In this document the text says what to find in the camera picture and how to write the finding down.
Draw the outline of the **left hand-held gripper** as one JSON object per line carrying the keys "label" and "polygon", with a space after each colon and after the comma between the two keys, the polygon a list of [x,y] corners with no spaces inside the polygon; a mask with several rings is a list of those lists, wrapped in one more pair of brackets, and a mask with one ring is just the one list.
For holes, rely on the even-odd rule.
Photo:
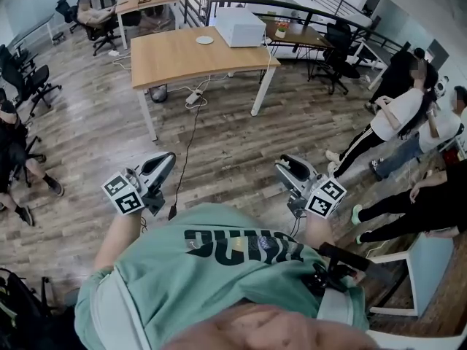
{"label": "left hand-held gripper", "polygon": [[161,185],[175,163],[173,152],[157,152],[140,167],[112,175],[101,188],[121,215],[147,209],[155,216],[165,203]]}

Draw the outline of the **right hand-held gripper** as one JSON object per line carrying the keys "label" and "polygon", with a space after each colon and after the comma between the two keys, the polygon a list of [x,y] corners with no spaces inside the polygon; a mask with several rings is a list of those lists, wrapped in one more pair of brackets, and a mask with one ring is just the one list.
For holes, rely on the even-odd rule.
{"label": "right hand-held gripper", "polygon": [[274,167],[279,180],[291,190],[287,202],[289,210],[295,218],[301,217],[306,211],[327,219],[337,209],[347,191],[333,177],[318,174],[310,163],[299,156],[283,155],[288,156],[290,168],[284,167],[280,161]]}

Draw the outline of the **person's left forearm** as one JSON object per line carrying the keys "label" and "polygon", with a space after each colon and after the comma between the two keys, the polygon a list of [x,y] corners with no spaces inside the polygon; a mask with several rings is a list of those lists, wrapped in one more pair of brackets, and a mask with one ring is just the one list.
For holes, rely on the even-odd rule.
{"label": "person's left forearm", "polygon": [[118,257],[140,237],[142,232],[142,210],[134,213],[117,214],[113,219],[94,260],[94,271],[111,268]]}

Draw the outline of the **person's right forearm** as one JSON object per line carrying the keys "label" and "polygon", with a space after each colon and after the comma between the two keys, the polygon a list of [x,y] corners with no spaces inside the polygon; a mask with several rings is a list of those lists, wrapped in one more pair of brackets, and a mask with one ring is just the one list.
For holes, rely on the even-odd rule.
{"label": "person's right forearm", "polygon": [[305,243],[315,249],[319,249],[324,243],[334,245],[335,241],[330,222],[327,219],[307,211]]}

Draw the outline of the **waste bin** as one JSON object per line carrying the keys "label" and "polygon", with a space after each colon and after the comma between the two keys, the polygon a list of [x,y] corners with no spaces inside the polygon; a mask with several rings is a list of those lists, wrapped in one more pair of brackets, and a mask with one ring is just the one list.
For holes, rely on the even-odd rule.
{"label": "waste bin", "polygon": [[152,87],[148,90],[148,93],[153,103],[161,104],[165,102],[168,97],[167,84],[157,86],[157,87]]}

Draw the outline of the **black chest harness device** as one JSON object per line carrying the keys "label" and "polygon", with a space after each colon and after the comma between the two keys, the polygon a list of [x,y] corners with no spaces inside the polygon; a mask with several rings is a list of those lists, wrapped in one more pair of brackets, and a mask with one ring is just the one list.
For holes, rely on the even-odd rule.
{"label": "black chest harness device", "polygon": [[314,272],[311,275],[302,277],[302,282],[315,295],[323,296],[327,289],[334,289],[344,293],[349,287],[344,283],[345,277],[355,278],[357,272],[361,271],[373,279],[382,281],[385,284],[392,284],[393,274],[376,263],[340,249],[330,243],[323,243],[314,250],[321,256],[329,259],[329,264],[325,268],[317,262],[313,263]]}

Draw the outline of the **wooden table with white legs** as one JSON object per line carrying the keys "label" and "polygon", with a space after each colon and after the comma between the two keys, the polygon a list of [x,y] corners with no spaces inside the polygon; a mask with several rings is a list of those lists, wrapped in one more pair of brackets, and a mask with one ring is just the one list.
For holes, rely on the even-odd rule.
{"label": "wooden table with white legs", "polygon": [[[214,42],[202,45],[198,36],[210,36]],[[131,82],[150,140],[158,139],[144,92],[187,79],[229,72],[266,73],[250,114],[258,115],[269,85],[280,62],[263,46],[229,47],[214,27],[184,28],[133,38],[131,40]]]}

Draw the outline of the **green printed t-shirt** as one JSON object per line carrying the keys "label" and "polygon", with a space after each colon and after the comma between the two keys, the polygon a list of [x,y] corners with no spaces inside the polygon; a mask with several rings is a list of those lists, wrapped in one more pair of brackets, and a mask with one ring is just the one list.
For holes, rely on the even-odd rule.
{"label": "green printed t-shirt", "polygon": [[183,330],[233,306],[276,306],[368,335],[363,290],[332,302],[302,282],[326,261],[305,239],[265,229],[233,207],[205,203],[143,230],[111,268],[80,287],[74,328],[87,350],[161,350]]}

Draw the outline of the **black office chair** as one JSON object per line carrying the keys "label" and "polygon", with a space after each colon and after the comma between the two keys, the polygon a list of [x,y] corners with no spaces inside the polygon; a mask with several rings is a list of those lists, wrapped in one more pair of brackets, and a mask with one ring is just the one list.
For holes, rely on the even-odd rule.
{"label": "black office chair", "polygon": [[48,109],[51,108],[51,104],[45,99],[48,93],[55,89],[62,90],[62,85],[52,86],[48,82],[50,70],[47,65],[34,69],[27,75],[22,75],[18,69],[8,63],[2,68],[1,75],[7,83],[16,89],[20,101],[32,100],[33,106],[29,113],[30,118],[35,116],[34,110],[40,101],[43,101]]}
{"label": "black office chair", "polygon": [[29,51],[22,51],[20,55],[12,55],[8,48],[0,45],[0,71],[6,69],[8,64],[12,64],[16,69],[19,69],[27,60]]}
{"label": "black office chair", "polygon": [[94,57],[97,56],[98,51],[106,44],[108,44],[112,50],[117,50],[114,41],[120,38],[120,36],[115,36],[113,29],[93,28],[81,23],[78,20],[77,5],[70,6],[67,0],[58,0],[55,11],[63,15],[65,22],[69,24],[69,32],[71,34],[73,34],[78,27],[85,30],[87,38],[93,43]]}
{"label": "black office chair", "polygon": [[348,88],[342,83],[341,78],[359,79],[358,70],[347,61],[352,41],[352,32],[350,26],[346,23],[328,23],[325,39],[333,46],[323,52],[324,61],[319,63],[316,72],[311,78],[319,77],[329,79],[331,86],[328,93],[333,95],[336,85],[342,88],[346,96]]}

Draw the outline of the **dark wooden desk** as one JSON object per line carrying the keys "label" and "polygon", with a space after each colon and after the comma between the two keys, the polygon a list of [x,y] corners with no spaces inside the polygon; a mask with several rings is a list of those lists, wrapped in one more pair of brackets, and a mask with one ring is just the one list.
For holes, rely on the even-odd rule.
{"label": "dark wooden desk", "polygon": [[305,61],[307,65],[308,80],[316,72],[319,63],[318,55],[333,46],[311,26],[298,23],[289,23],[289,28],[284,39],[275,37],[277,30],[276,20],[264,20],[266,23],[265,39],[263,45],[269,50],[273,57],[279,59],[282,55],[280,48],[292,50],[292,54],[285,57],[286,60]]}

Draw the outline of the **white box appliance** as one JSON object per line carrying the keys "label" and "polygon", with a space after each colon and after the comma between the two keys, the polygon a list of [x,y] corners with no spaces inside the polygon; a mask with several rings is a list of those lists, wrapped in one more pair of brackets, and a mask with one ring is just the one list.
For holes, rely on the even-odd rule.
{"label": "white box appliance", "polygon": [[266,24],[241,7],[219,8],[215,28],[229,47],[260,47],[266,33]]}

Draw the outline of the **person's chin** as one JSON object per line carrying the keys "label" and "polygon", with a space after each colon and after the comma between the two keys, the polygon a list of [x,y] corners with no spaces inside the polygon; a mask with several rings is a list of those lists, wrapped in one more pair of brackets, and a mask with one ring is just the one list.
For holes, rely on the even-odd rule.
{"label": "person's chin", "polygon": [[294,311],[246,303],[199,322],[161,350],[378,350],[364,331]]}

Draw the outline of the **white framed blue panel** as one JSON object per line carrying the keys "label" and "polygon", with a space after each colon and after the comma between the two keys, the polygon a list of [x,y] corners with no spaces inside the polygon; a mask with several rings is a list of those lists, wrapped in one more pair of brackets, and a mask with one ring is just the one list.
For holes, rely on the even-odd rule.
{"label": "white framed blue panel", "polygon": [[[421,233],[405,251],[372,257],[379,265],[398,263],[399,271],[389,283],[389,290],[376,305],[369,308],[373,315],[422,316],[436,293],[449,265],[454,244],[448,238],[429,238]],[[404,282],[409,282],[408,308],[393,308],[387,304]]]}

